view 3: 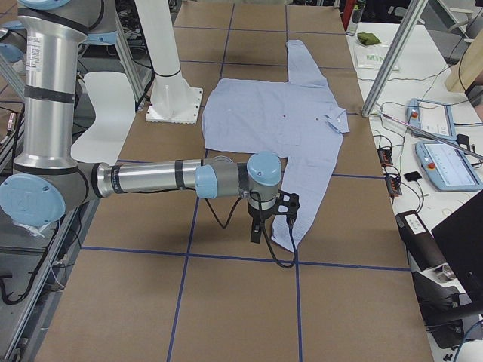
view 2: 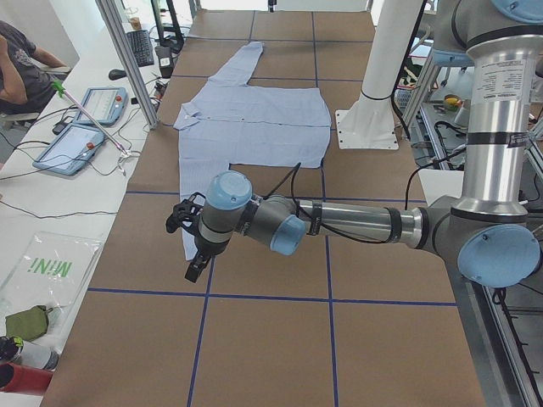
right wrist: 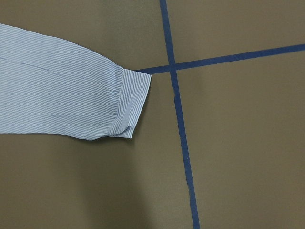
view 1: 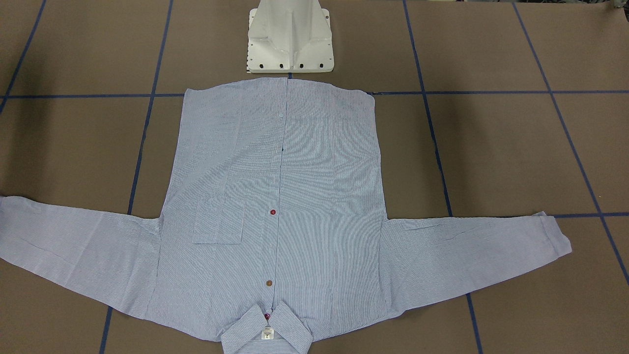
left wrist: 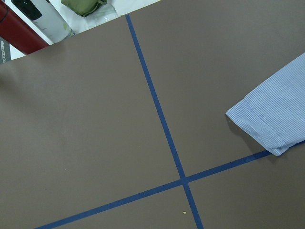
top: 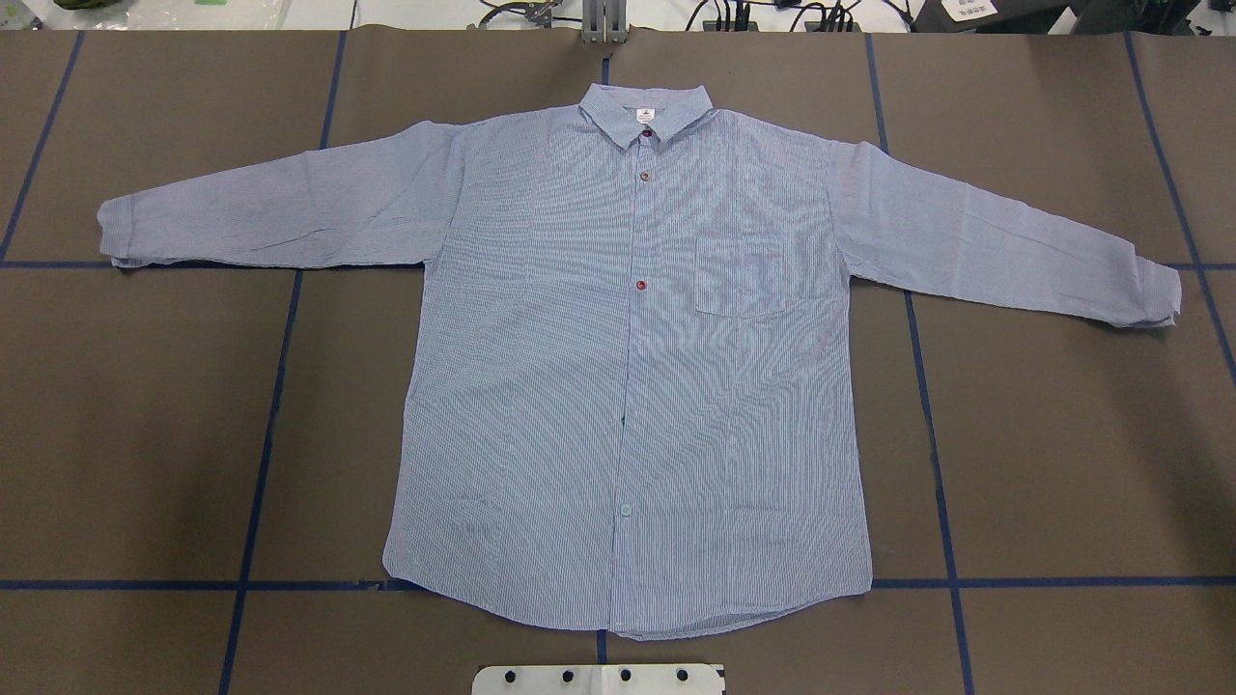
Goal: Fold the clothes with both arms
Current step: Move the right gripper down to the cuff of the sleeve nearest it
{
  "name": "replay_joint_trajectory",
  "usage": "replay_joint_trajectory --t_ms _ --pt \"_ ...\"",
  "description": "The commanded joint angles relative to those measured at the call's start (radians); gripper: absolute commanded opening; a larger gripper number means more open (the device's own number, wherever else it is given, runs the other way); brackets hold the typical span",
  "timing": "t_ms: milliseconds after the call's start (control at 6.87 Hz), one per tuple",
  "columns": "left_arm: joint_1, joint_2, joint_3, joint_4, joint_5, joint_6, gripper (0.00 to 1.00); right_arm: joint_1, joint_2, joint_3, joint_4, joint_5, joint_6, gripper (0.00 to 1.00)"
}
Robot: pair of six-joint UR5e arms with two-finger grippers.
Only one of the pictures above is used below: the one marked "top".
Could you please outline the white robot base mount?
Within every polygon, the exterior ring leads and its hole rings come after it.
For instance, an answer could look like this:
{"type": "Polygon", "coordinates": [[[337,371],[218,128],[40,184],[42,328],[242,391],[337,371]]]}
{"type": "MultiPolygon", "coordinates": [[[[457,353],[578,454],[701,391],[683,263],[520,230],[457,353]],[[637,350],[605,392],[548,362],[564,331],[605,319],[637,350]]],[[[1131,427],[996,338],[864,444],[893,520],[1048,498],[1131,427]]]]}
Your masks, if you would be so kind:
{"type": "Polygon", "coordinates": [[[485,667],[472,694],[727,694],[724,667],[630,663],[485,667]]]}

